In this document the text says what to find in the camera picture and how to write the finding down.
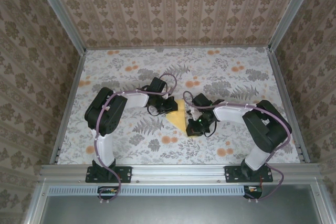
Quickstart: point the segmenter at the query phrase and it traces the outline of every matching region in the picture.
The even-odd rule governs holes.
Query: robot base
[[[246,178],[241,172],[242,166],[240,165],[230,165],[224,167],[225,180],[227,183],[250,183],[250,182],[273,182],[273,176],[271,169],[266,165],[263,165],[255,176],[250,179]]]
[[[122,183],[130,183],[132,178],[131,166],[116,166],[116,160],[109,166],[110,169],[118,174]],[[86,183],[118,183],[118,180],[114,175],[105,168],[98,165],[95,161],[92,161],[92,166],[88,167]]]

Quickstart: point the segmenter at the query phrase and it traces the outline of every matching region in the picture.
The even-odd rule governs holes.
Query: metal bar
[[[325,185],[316,181],[311,184],[311,190],[316,202],[316,206],[318,212],[320,214],[320,218],[323,224],[335,223],[335,213],[332,209],[332,206],[327,204],[331,204],[328,202],[329,195],[326,191],[323,191]]]
[[[24,224],[40,223],[47,200],[48,188],[48,185],[36,186]]]
[[[271,51],[268,50],[267,54],[268,54],[269,62],[272,66],[274,78],[275,78],[275,81],[276,81],[277,86],[278,86],[278,90],[279,90],[279,93],[280,93],[282,104],[283,104],[283,107],[285,108],[285,113],[286,113],[288,122],[291,125],[292,130],[293,130],[293,132],[292,132],[293,138],[300,145],[304,161],[306,163],[309,163],[310,162],[309,155],[308,155],[306,146],[304,144],[304,141],[303,141],[303,138],[302,138],[302,135],[301,135],[301,131],[300,131],[298,121],[296,120],[294,109],[293,109],[292,104],[290,102],[290,98],[289,98],[287,88],[286,88],[285,82],[284,82],[282,74],[281,74],[281,70],[280,70],[280,67],[279,67],[279,64],[278,64],[277,57],[276,57],[274,51],[271,52]]]
[[[304,0],[291,0],[289,2],[282,19],[269,42],[269,45],[273,50],[277,49],[303,1]]]
[[[122,49],[170,49],[170,48],[237,48],[237,47],[268,47],[267,44],[260,45],[251,45],[251,44],[243,44],[243,45],[176,45],[176,46],[138,46],[138,47],[87,47],[87,50],[122,50]]]
[[[27,215],[24,221],[24,224],[30,224],[33,223],[33,218],[36,214],[37,210],[37,203],[41,195],[42,185],[38,185],[35,187],[35,191],[33,193],[33,196],[31,197],[30,205],[27,211]]]
[[[64,9],[63,4],[60,0],[48,0],[49,4],[53,8],[55,14],[57,15],[59,21],[61,22],[63,28],[67,32],[69,38],[71,39],[73,45],[77,49],[79,55],[84,55],[85,53],[85,43],[82,41],[79,33],[72,23],[69,15],[67,14],[66,10]]]
[[[83,71],[85,58],[86,58],[85,55],[81,56],[80,59],[79,59],[79,62],[78,62],[78,66],[77,66],[76,74],[75,74],[75,77],[74,77],[74,81],[73,81],[72,86],[71,86],[71,90],[70,90],[70,93],[69,93],[67,105],[66,105],[65,110],[64,110],[61,125],[60,125],[58,133],[57,133],[54,149],[52,151],[53,153],[52,153],[51,158],[50,158],[50,164],[55,163],[57,153],[58,153],[59,149],[61,148],[63,140],[64,140],[64,136],[65,136],[65,133],[66,133],[66,130],[67,130],[67,127],[68,127],[68,122],[69,122],[69,118],[70,118],[70,115],[71,115],[72,106],[74,104],[74,100],[75,100],[80,76],[81,76],[82,71]]]
[[[250,183],[226,183],[222,165],[134,165],[133,185],[244,185]],[[274,164],[285,175],[284,184],[311,184],[322,180],[318,164]],[[116,185],[113,183],[85,183],[88,165],[45,165],[41,169],[39,183],[49,185]],[[280,175],[273,173],[277,184]]]

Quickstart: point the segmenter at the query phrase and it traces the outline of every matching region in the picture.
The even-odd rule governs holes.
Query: yellow object
[[[166,118],[176,128],[178,128],[182,132],[186,133],[184,100],[176,100],[176,103],[177,103],[179,109],[177,111],[173,111],[173,112],[167,114]]]

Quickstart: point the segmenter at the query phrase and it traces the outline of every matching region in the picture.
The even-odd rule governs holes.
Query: vent slot
[[[98,186],[50,186],[48,196],[97,196]],[[121,187],[120,196],[239,196],[244,186],[131,186]]]

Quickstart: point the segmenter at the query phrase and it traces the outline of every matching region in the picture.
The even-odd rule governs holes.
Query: black mount plate
[[[262,182],[273,182],[273,176],[271,169],[266,165],[259,169],[258,176],[255,179],[247,180],[245,176],[241,173],[240,165],[230,165],[224,167],[225,179],[227,183],[251,183],[260,182],[260,177]]]
[[[86,183],[118,183],[118,180],[116,177],[112,177],[110,180],[101,177],[98,178],[96,176],[92,175],[93,167],[88,167],[87,175],[85,178]],[[122,183],[130,183],[132,178],[132,166],[116,166],[114,168],[114,171],[116,174],[118,174],[120,180]]]

